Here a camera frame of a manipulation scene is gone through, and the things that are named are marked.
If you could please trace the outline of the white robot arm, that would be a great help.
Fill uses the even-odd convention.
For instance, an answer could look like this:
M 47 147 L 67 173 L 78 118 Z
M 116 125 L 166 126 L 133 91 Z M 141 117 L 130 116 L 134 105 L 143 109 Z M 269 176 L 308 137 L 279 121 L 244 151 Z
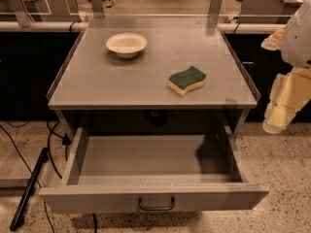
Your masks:
M 311 101 L 311 0 L 305 0 L 286 26 L 276 30 L 261 46 L 280 50 L 282 60 L 293 66 L 288 74 L 276 76 L 264 113 L 263 130 L 279 134 Z

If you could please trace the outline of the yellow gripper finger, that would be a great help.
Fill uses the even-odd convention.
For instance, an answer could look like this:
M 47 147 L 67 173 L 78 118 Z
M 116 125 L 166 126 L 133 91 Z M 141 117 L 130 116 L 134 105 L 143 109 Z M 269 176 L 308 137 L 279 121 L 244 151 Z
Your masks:
M 311 100 L 311 70 L 292 68 L 273 82 L 262 128 L 269 134 L 286 130 L 296 114 Z
M 283 28 L 276 30 L 263 40 L 261 47 L 266 50 L 280 50 L 283 42 L 283 34 Z

